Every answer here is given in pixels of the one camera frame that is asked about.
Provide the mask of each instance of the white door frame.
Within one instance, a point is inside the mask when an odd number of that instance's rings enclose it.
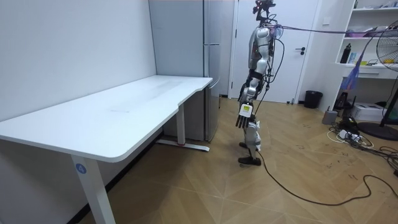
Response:
[[[236,30],[236,27],[238,26],[238,13],[239,13],[238,12],[238,7],[239,7],[239,3],[238,2],[239,2],[239,0],[234,0],[234,19],[233,19],[233,29],[232,29],[233,37],[235,36],[235,30]],[[323,2],[323,0],[318,0],[317,10],[315,11],[314,20],[312,22],[312,29],[316,28],[317,21],[320,18],[320,8],[321,8],[321,5],[322,5],[322,2]],[[314,36],[314,33],[311,32],[310,38],[308,40],[307,52],[311,52],[313,36]],[[231,99],[231,94],[232,94],[232,87],[231,86],[232,86],[232,81],[233,81],[235,44],[236,44],[236,38],[232,38],[231,61],[230,61],[230,64],[229,64],[229,82],[228,82],[228,98],[229,99]],[[303,85],[303,80],[304,80],[304,76],[305,76],[305,70],[307,69],[307,65],[308,65],[309,55],[310,54],[305,54],[303,68],[301,70],[300,78],[298,80],[298,87],[297,87],[296,95],[295,95],[295,98],[294,98],[294,103],[298,103],[299,102],[299,96],[300,96],[301,88],[302,88],[302,85]]]

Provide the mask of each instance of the electric fan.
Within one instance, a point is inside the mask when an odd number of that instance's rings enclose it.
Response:
[[[398,72],[398,21],[391,24],[386,31],[381,34],[379,42],[377,43],[376,51],[380,63],[382,63],[386,68]],[[398,124],[398,120],[392,121],[389,119],[397,99],[398,90],[392,98],[381,123],[358,123],[359,130],[377,138],[398,141],[398,130],[386,126],[386,124]]]

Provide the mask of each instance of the bottle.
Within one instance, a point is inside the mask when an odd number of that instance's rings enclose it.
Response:
[[[351,43],[344,49],[343,56],[341,57],[340,63],[347,63],[349,53],[351,53]]]

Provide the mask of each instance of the refrigerator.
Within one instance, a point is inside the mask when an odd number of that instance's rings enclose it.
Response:
[[[184,103],[186,138],[211,141],[220,102],[222,1],[150,0],[149,9],[157,74],[213,78]],[[177,135],[175,118],[164,133]]]

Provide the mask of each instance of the blue logo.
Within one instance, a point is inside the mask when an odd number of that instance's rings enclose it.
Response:
[[[84,167],[84,166],[81,165],[81,164],[76,164],[76,169],[77,169],[77,171],[79,171],[79,173],[81,173],[81,174],[87,173],[86,167]]]

